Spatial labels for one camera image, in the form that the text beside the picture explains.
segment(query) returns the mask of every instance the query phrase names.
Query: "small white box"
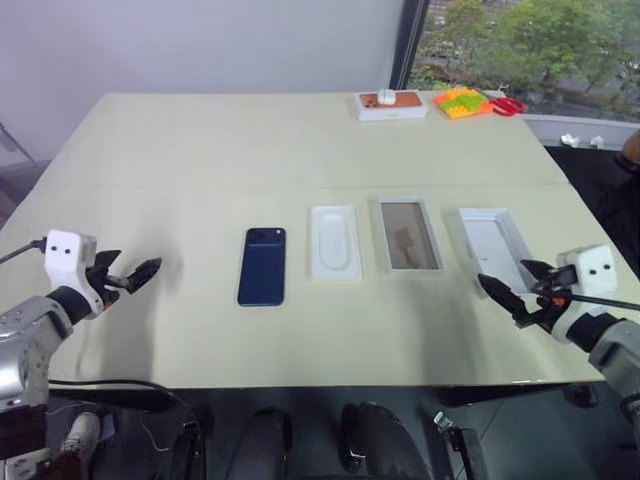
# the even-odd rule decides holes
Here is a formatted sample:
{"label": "small white box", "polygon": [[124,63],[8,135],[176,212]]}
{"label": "small white box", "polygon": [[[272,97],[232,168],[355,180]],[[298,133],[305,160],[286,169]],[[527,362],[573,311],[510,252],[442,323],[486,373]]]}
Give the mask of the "small white box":
{"label": "small white box", "polygon": [[311,277],[362,279],[354,207],[311,209]]}
{"label": "small white box", "polygon": [[[514,293],[531,293],[529,288],[535,279],[520,260],[531,260],[533,257],[509,210],[461,208],[458,214],[475,273],[496,277]],[[486,295],[484,289],[480,288],[480,291]]]}
{"label": "small white box", "polygon": [[405,118],[424,118],[427,106],[418,90],[398,90],[393,105],[378,102],[377,92],[360,92],[353,96],[356,115],[361,122],[377,120],[399,120]]}

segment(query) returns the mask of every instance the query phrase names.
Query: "wire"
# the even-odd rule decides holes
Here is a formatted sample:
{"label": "wire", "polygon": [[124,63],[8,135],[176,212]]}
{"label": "wire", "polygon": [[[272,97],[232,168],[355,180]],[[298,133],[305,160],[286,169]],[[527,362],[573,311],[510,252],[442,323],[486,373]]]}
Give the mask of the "wire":
{"label": "wire", "polygon": [[163,387],[162,385],[158,385],[157,383],[147,382],[146,380],[130,380],[130,379],[115,379],[115,380],[90,380],[90,381],[70,381],[70,380],[54,380],[49,379],[49,384],[51,385],[63,385],[67,387],[91,387],[95,385],[135,385],[138,387],[146,387],[152,390],[157,390],[158,392],[164,393],[168,397],[170,397],[175,402],[179,403],[188,413],[193,423],[196,426],[196,430],[198,431],[198,437],[200,440],[200,460],[201,460],[201,469],[202,469],[202,480],[206,480],[207,478],[207,450],[204,438],[204,430],[202,425],[200,424],[200,420],[196,416],[193,408],[189,406],[189,404],[182,399],[179,395],[176,395],[167,387]]}
{"label": "wire", "polygon": [[84,407],[84,403],[74,403],[72,405],[65,405],[64,407],[60,407],[60,408],[56,408],[53,412],[45,412],[45,415],[47,417],[52,417],[53,415],[56,415],[64,410],[68,410],[70,408],[76,408],[76,407]]}
{"label": "wire", "polygon": [[12,258],[17,257],[18,255],[23,254],[24,252],[27,252],[27,251],[31,250],[32,248],[37,248],[42,253],[44,253],[46,244],[47,244],[47,237],[42,237],[41,240],[32,240],[31,242],[27,243],[26,245],[20,247],[19,249],[14,250],[13,252],[9,253],[8,255],[5,255],[4,257],[0,258],[0,265],[3,264],[4,262],[8,262]]}
{"label": "wire", "polygon": [[165,447],[165,448],[161,448],[158,446],[158,444],[156,443],[156,439],[153,438],[153,433],[151,433],[151,430],[149,430],[149,427],[147,427],[144,424],[144,418],[142,417],[142,413],[140,413],[140,425],[142,425],[142,429],[147,432],[147,435],[149,435],[149,440],[151,440],[151,445],[153,446],[153,449],[158,452],[158,453],[164,453],[164,452],[168,452],[169,450],[171,450],[169,447]]}
{"label": "wire", "polygon": [[553,292],[547,290],[531,289],[531,291],[541,297],[546,298],[566,298],[567,300],[575,300],[576,302],[595,303],[598,305],[607,305],[609,307],[625,308],[627,310],[639,310],[640,305],[636,303],[621,302],[619,300],[609,300],[608,298],[587,297],[584,295],[574,295],[569,292]]}

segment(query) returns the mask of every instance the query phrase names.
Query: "white plastic tray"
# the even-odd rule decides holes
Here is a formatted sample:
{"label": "white plastic tray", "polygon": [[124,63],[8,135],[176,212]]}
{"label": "white plastic tray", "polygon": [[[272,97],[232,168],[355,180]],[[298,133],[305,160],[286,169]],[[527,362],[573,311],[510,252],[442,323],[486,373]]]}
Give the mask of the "white plastic tray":
{"label": "white plastic tray", "polygon": [[361,279],[356,209],[311,209],[311,276],[314,279]]}
{"label": "white plastic tray", "polygon": [[520,260],[533,257],[509,210],[461,208],[458,213],[476,273],[500,279],[514,293],[530,293],[535,280]]}

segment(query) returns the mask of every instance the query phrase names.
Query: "colorful toy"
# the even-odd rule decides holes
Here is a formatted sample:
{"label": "colorful toy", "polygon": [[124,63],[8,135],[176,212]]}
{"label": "colorful toy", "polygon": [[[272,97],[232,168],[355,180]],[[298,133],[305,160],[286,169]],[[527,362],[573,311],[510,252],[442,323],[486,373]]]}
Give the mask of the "colorful toy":
{"label": "colorful toy", "polygon": [[493,111],[489,100],[475,90],[466,87],[454,88],[433,99],[449,118],[468,117]]}

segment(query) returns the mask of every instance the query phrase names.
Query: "white wall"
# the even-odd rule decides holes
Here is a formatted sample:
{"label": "white wall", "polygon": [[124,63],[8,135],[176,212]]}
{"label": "white wall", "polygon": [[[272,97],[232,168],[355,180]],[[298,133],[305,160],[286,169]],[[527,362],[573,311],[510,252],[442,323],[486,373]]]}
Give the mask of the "white wall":
{"label": "white wall", "polygon": [[17,150],[10,152],[0,143],[0,168],[27,164],[29,160]]}
{"label": "white wall", "polygon": [[3,0],[0,120],[55,156],[108,91],[325,92],[389,82],[401,0]]}

